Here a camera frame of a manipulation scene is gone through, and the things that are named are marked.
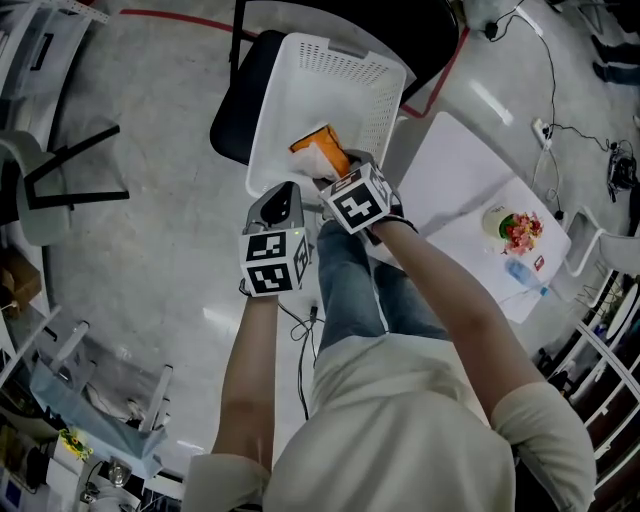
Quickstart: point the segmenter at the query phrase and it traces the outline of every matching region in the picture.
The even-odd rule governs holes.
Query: white laundry basket
[[[329,123],[345,149],[382,165],[404,89],[406,71],[391,59],[330,49],[329,39],[284,38],[262,103],[247,172],[247,192],[260,197],[286,180],[317,200],[311,180],[293,168],[289,146]]]

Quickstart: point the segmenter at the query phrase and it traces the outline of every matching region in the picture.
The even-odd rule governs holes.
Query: cardboard box
[[[11,318],[17,318],[29,302],[42,291],[40,272],[15,248],[0,251],[0,279],[18,302],[17,308],[7,308]]]

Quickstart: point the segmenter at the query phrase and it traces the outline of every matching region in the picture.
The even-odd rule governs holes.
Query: black chair
[[[209,139],[219,154],[249,164],[253,138],[282,32],[257,37],[242,28],[247,0],[236,0],[231,39],[231,84],[216,114]],[[402,94],[405,103],[449,62],[458,46],[458,22],[448,0],[399,2],[380,12],[373,4],[349,0],[288,2],[340,16],[376,37],[411,69],[416,79]],[[240,41],[252,41],[238,69]]]

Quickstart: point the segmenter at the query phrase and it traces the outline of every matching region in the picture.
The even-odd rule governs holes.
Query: bouquet of flowers
[[[506,217],[499,227],[500,237],[506,240],[503,254],[509,252],[522,256],[536,246],[544,226],[535,212],[514,213]]]
[[[87,446],[86,442],[80,441],[79,432],[69,432],[66,428],[60,431],[60,439],[64,446],[79,459],[86,461],[89,455],[93,453],[93,449]]]

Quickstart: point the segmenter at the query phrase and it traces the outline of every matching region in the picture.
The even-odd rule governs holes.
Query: person's arm
[[[511,391],[544,381],[498,304],[469,272],[406,224],[377,224],[373,232],[448,331],[488,417]]]
[[[222,386],[220,427],[211,453],[256,461],[271,472],[278,297],[249,298]]]

